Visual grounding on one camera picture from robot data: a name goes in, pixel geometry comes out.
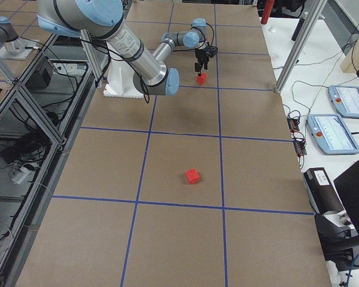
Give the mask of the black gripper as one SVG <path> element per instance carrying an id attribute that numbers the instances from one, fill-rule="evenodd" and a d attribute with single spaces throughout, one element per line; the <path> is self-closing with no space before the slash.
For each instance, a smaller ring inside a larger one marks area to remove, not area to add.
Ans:
<path id="1" fill-rule="evenodd" d="M 196 58 L 197 62 L 194 64 L 195 72 L 200 72 L 200 65 L 203 65 L 205 73 L 208 71 L 210 49 L 197 49 Z"/>

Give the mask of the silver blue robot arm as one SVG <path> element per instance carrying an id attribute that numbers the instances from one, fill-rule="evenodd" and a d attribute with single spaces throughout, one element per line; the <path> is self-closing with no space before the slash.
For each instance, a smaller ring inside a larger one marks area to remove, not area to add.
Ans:
<path id="1" fill-rule="evenodd" d="M 207 69 L 209 58 L 218 51 L 207 40 L 206 20 L 197 18 L 189 30 L 163 34 L 158 48 L 150 53 L 124 21 L 121 1 L 38 1 L 37 18 L 39 26 L 50 33 L 78 38 L 85 29 L 95 38 L 106 41 L 135 71 L 133 84 L 147 96 L 177 93 L 179 72 L 164 63 L 175 47 L 195 51 L 194 69 L 198 74 Z"/>

